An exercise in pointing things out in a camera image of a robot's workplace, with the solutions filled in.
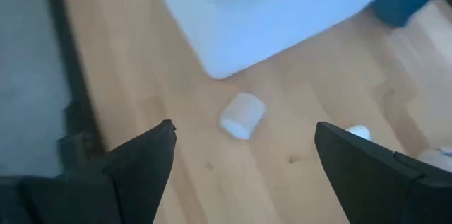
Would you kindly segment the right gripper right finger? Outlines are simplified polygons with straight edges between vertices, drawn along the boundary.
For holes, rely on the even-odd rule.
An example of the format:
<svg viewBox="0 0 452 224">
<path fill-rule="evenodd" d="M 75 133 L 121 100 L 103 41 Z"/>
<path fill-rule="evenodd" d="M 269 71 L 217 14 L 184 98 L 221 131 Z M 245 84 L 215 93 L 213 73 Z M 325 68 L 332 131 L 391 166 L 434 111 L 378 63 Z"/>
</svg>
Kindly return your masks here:
<svg viewBox="0 0 452 224">
<path fill-rule="evenodd" d="M 451 173 L 328 122 L 314 143 L 351 223 L 450 223 Z"/>
</svg>

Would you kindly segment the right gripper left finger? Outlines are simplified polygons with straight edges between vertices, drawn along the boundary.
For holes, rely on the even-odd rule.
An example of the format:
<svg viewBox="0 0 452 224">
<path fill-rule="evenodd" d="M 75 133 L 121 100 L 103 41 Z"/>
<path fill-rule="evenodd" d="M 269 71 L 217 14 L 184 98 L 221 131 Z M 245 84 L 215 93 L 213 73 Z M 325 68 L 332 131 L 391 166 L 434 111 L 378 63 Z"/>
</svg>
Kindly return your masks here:
<svg viewBox="0 0 452 224">
<path fill-rule="evenodd" d="M 152 223 L 177 142 L 166 119 L 98 160 L 56 177 L 1 177 L 1 222 Z"/>
</svg>

